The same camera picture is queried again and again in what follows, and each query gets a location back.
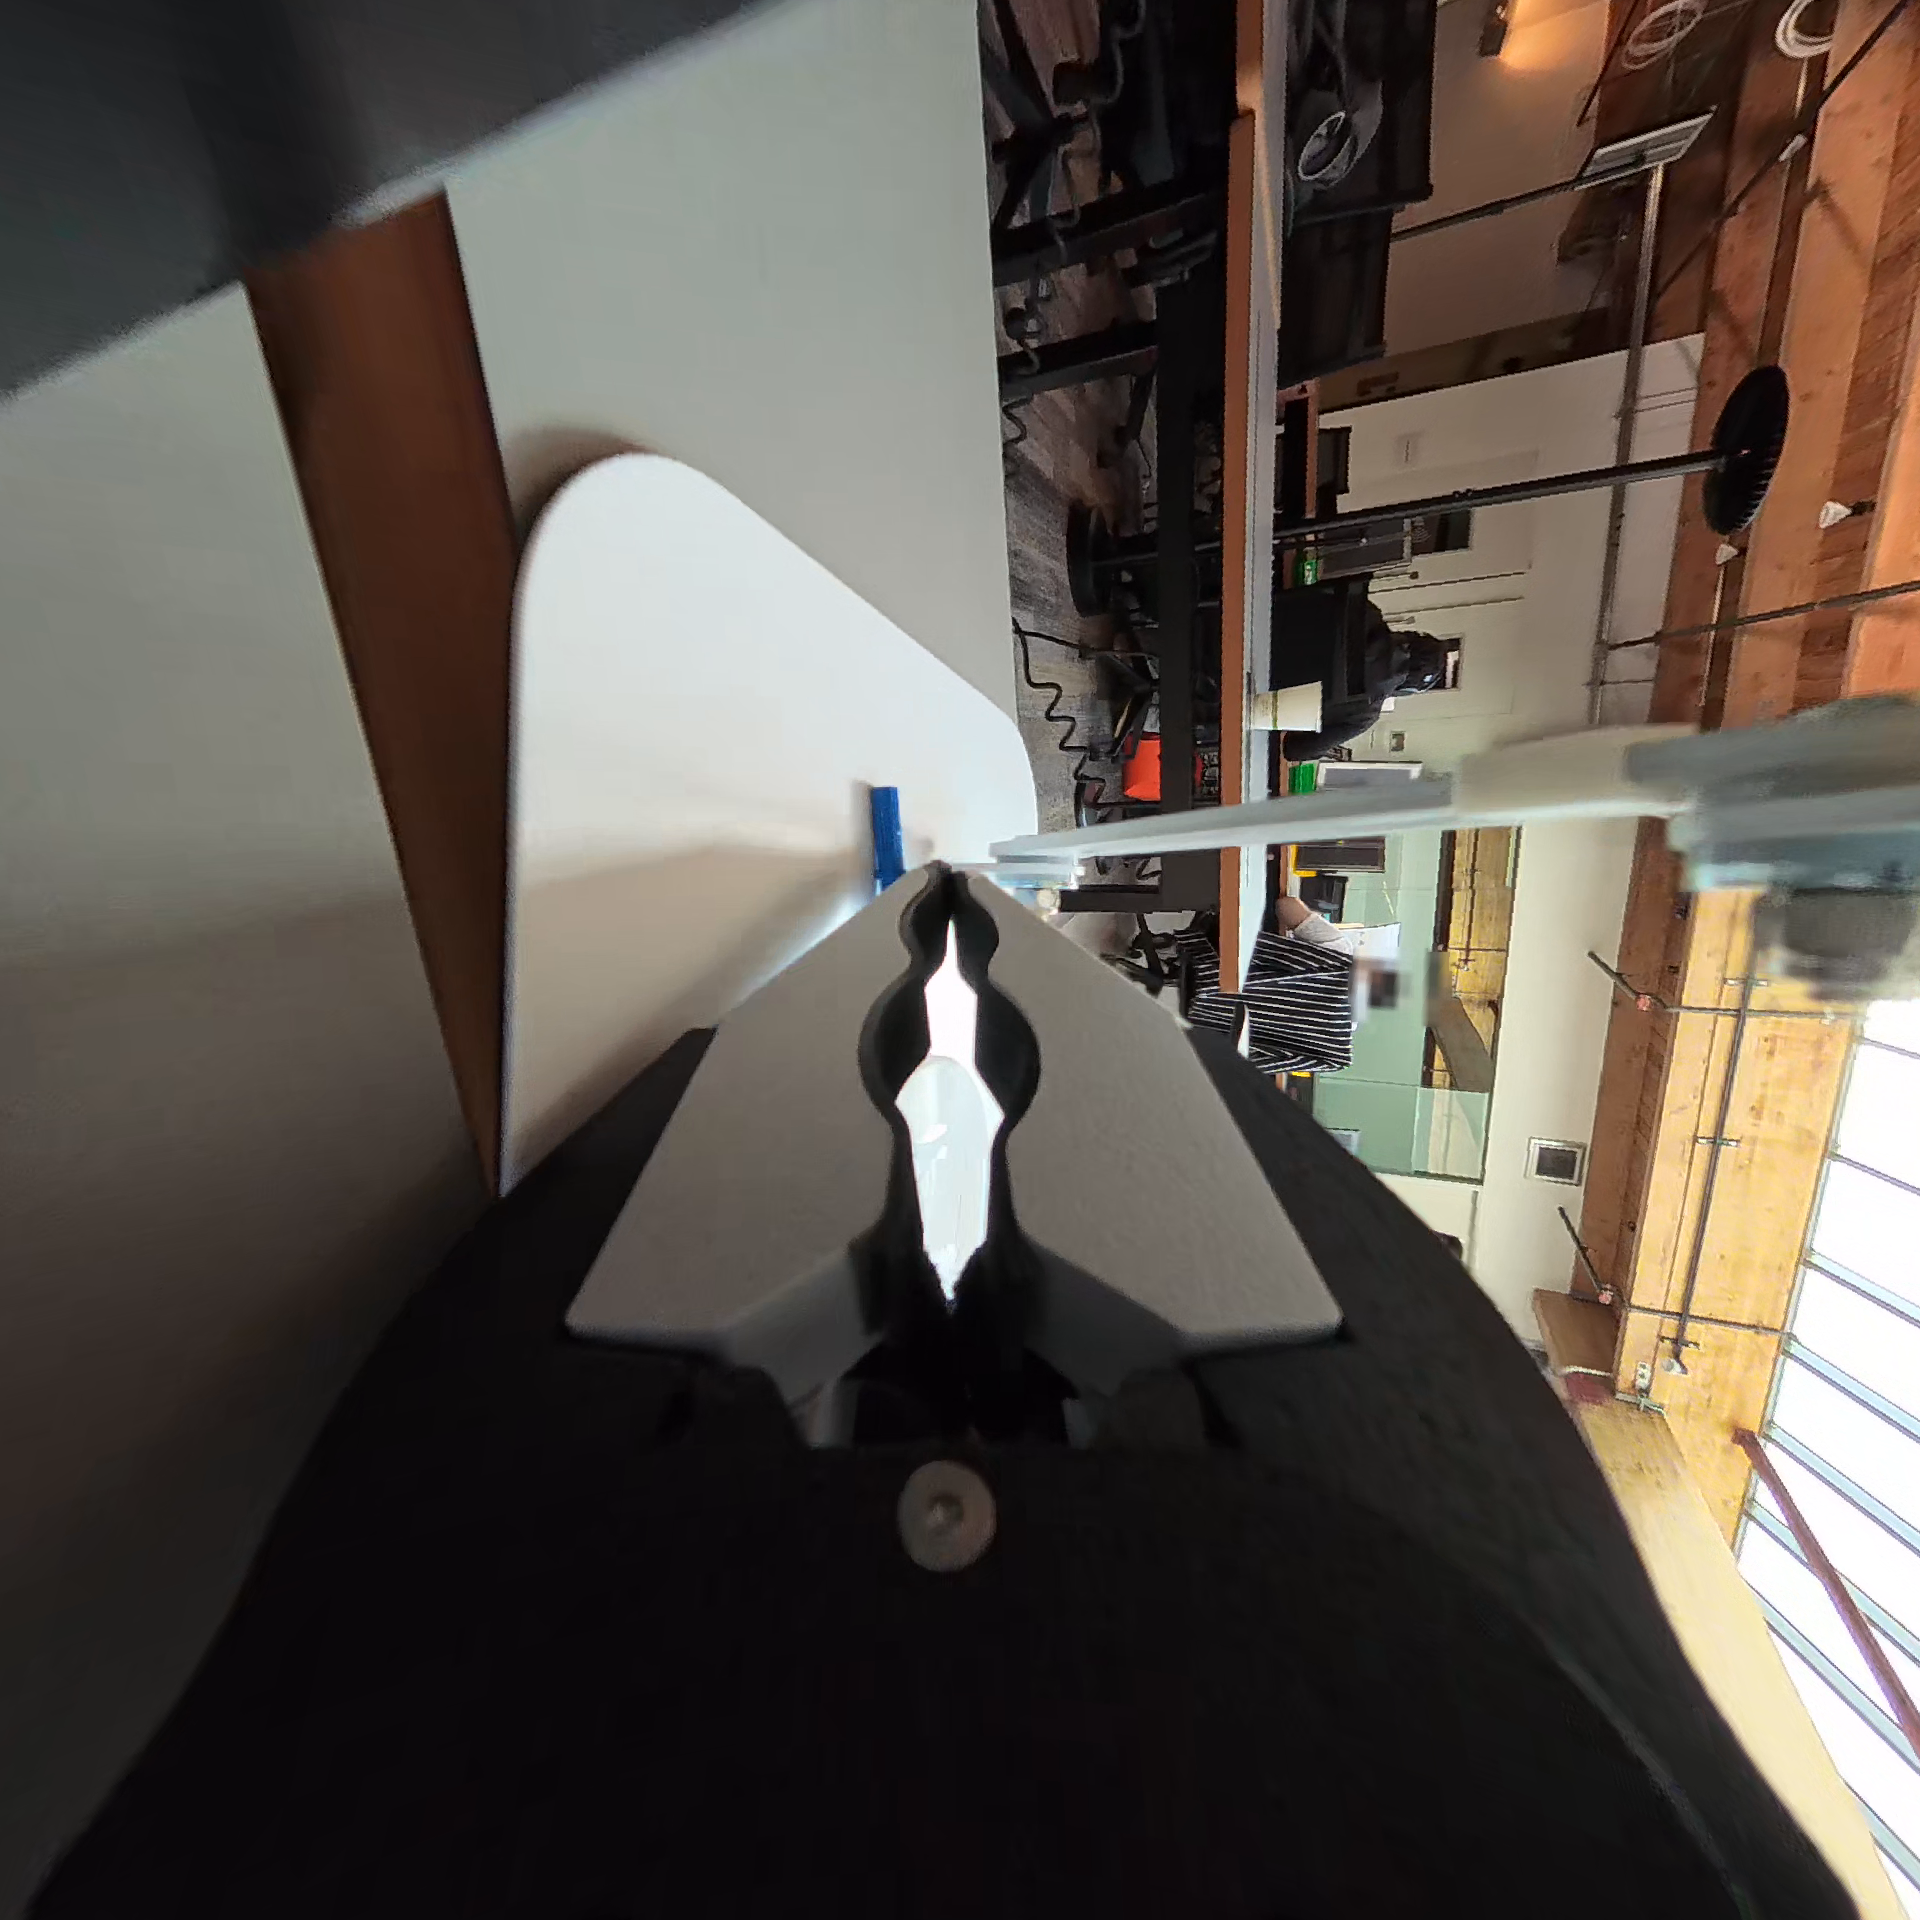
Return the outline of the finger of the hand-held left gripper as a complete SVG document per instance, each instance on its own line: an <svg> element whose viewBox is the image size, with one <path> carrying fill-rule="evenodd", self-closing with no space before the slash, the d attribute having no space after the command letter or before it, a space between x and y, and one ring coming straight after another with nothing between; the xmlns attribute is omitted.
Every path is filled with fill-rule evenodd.
<svg viewBox="0 0 1920 1920"><path fill-rule="evenodd" d="M1846 699L1760 726L1604 726L1477 752L1444 774L1332 783L999 840L999 869L1396 832L1658 821L1690 892L1916 896L1917 708Z"/></svg>

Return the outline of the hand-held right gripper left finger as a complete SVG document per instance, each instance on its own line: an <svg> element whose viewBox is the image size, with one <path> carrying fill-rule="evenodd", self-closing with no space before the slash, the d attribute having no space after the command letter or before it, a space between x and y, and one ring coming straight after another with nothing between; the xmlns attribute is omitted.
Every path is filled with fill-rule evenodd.
<svg viewBox="0 0 1920 1920"><path fill-rule="evenodd" d="M567 1310L574 1343L754 1375L821 1444L952 1429L898 1110L950 907L943 863L912 871L720 1019Z"/></svg>

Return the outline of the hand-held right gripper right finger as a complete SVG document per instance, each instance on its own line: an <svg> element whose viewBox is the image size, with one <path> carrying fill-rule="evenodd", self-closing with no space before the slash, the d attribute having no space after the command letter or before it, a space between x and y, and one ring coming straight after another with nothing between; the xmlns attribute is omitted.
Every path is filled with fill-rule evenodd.
<svg viewBox="0 0 1920 1920"><path fill-rule="evenodd" d="M1192 1032L977 876L956 1070L956 1423L1054 1433L1191 1359L1316 1345L1342 1310Z"/></svg>

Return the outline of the black pendant lamp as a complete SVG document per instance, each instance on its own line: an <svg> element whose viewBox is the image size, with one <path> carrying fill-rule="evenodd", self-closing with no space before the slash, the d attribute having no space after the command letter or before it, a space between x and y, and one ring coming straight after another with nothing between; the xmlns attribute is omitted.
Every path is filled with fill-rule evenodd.
<svg viewBox="0 0 1920 1920"><path fill-rule="evenodd" d="M1540 499L1584 492L1620 492L1669 477L1701 475L1701 510L1717 535L1737 535L1752 524L1784 455L1792 397L1778 365L1749 369L1727 393L1704 448L1658 460L1620 461L1602 468L1561 470L1526 483L1415 495L1328 519L1277 521L1281 545L1359 537L1389 524L1450 511L1516 508Z"/></svg>

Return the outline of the large window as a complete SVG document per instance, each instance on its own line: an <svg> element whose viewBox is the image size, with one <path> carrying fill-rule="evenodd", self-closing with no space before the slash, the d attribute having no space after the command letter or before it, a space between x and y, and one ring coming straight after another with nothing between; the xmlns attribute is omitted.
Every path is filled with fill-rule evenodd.
<svg viewBox="0 0 1920 1920"><path fill-rule="evenodd" d="M1917 1916L1917 1004L1863 1019L1737 1563L1902 1916Z"/></svg>

